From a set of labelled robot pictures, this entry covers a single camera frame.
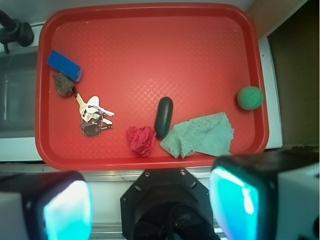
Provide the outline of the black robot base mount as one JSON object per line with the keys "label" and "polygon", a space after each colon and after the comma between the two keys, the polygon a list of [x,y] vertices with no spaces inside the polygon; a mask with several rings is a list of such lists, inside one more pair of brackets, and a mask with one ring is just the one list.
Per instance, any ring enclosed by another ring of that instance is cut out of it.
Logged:
{"label": "black robot base mount", "polygon": [[184,168],[147,169],[120,197],[127,240],[218,240],[209,190]]}

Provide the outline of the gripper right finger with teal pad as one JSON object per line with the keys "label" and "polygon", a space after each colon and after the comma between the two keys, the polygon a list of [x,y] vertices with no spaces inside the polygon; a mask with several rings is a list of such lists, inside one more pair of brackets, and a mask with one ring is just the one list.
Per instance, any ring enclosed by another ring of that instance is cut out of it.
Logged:
{"label": "gripper right finger with teal pad", "polygon": [[317,152],[221,156],[209,176],[213,215],[230,240],[317,240],[319,176]]}

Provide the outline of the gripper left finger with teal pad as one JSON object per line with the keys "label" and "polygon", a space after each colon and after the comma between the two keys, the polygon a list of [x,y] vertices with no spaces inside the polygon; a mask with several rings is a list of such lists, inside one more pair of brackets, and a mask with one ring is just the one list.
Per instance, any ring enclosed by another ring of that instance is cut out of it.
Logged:
{"label": "gripper left finger with teal pad", "polygon": [[88,240],[90,185],[77,171],[0,175],[2,240]]}

